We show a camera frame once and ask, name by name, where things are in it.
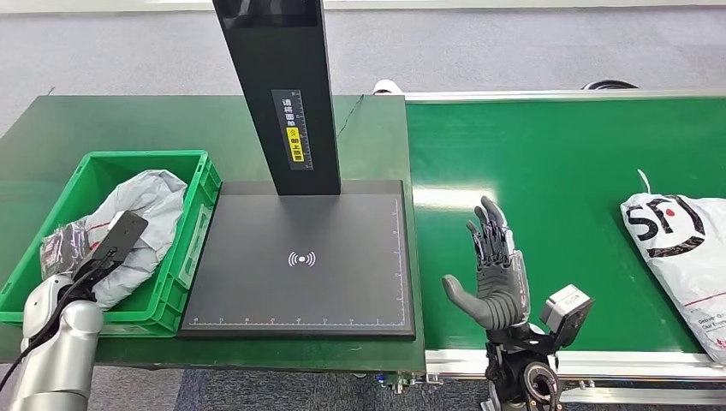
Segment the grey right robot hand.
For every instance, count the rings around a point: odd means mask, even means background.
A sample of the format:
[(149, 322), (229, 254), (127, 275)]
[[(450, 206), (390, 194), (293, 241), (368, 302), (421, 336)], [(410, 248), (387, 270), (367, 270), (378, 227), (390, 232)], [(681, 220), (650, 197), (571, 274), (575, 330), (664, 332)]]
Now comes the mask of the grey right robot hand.
[(475, 253), (476, 293), (450, 274), (442, 277), (448, 299), (487, 331), (523, 325), (530, 313), (526, 267), (513, 231), (497, 203), (483, 196), (467, 222)]

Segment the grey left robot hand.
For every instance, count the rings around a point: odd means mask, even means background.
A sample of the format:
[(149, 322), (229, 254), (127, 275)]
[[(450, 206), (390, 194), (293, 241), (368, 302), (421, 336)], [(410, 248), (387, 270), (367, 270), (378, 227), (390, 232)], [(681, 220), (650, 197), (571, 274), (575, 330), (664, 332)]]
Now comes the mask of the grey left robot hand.
[(57, 227), (41, 240), (41, 278), (45, 280), (58, 274), (70, 276), (89, 251), (85, 217)]

